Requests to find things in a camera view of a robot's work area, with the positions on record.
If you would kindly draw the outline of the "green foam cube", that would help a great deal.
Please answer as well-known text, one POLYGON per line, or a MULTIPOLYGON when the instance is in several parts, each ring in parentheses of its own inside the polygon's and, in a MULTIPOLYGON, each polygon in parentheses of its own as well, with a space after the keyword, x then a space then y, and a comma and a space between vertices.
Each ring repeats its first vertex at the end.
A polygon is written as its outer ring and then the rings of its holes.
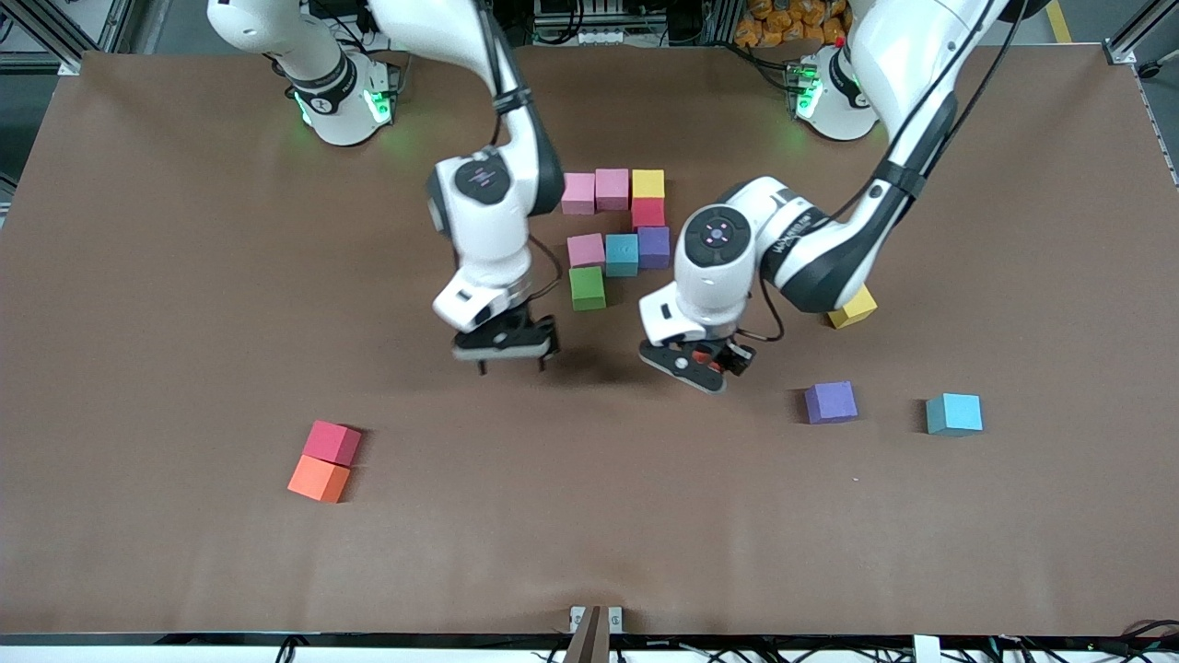
POLYGON ((602 310, 607 307, 602 268, 577 267, 567 273, 571 289, 571 306, 577 313, 602 310))

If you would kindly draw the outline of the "purple foam cube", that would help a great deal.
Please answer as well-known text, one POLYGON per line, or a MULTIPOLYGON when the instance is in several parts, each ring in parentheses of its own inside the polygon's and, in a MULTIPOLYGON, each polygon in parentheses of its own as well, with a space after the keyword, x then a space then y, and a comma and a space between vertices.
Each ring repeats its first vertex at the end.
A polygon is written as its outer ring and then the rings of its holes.
POLYGON ((672 264, 672 238, 668 227, 638 227, 637 265, 640 270, 661 270, 672 264))
POLYGON ((847 424, 859 416, 850 381, 814 383, 805 390, 804 400, 808 424, 847 424))

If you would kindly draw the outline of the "light blue foam cube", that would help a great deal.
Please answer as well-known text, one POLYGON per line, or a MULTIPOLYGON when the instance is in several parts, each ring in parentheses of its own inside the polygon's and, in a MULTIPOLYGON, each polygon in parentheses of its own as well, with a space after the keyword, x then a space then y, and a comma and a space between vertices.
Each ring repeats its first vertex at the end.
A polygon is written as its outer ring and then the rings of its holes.
POLYGON ((602 276, 607 278, 635 277, 639 273, 639 239, 635 232, 608 234, 602 238, 605 265, 602 276))
POLYGON ((934 436, 971 436, 984 432, 979 395, 942 393, 926 401, 926 431, 934 436))

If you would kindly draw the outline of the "brown table cover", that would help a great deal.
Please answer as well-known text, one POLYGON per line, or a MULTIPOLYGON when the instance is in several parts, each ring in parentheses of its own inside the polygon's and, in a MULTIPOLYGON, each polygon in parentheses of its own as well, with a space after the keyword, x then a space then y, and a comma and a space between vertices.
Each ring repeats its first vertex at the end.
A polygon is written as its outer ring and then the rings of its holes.
POLYGON ((835 332, 711 396, 635 302, 540 298, 539 372, 452 356, 434 164, 485 85, 415 63, 329 147, 250 55, 94 55, 0 230, 0 631, 1124 634, 1179 621, 1179 190, 1098 46, 1007 55, 835 332), (812 425, 850 381, 859 416, 812 425), (984 432, 926 401, 979 395, 984 432), (340 504, 286 490, 362 433, 340 504))

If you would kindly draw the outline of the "bag of orange fruit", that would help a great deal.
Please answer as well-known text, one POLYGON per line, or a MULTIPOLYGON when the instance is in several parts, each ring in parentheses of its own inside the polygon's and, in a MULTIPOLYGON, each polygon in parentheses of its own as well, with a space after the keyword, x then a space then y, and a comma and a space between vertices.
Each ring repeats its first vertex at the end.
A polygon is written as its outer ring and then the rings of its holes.
POLYGON ((854 20, 847 0, 745 0, 732 42, 742 50, 770 50, 791 41, 842 45, 854 20))

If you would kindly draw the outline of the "small metal bracket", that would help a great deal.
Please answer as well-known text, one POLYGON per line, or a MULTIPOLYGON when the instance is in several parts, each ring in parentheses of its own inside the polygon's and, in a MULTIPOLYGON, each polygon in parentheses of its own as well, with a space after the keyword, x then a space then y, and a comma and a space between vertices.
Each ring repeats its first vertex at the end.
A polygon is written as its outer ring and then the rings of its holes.
MULTIPOLYGON (((582 617, 590 613, 592 610, 585 608, 585 605, 574 605, 568 612, 568 634, 575 634, 577 628, 580 625, 582 617)), ((599 608, 601 613, 601 622, 606 622, 608 625, 608 634, 624 634, 624 610, 623 608, 599 608)))

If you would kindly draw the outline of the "aluminium frame profile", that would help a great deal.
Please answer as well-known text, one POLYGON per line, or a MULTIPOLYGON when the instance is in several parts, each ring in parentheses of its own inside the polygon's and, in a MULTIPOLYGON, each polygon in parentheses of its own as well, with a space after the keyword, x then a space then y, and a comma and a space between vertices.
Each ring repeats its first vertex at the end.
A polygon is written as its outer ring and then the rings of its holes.
POLYGON ((1179 17, 1179 0, 1144 0, 1144 4, 1109 37, 1104 38, 1104 55, 1109 64, 1135 64, 1134 50, 1160 29, 1170 17, 1179 17))
POLYGON ((121 46, 136 0, 0 0, 0 76, 77 76, 121 46))

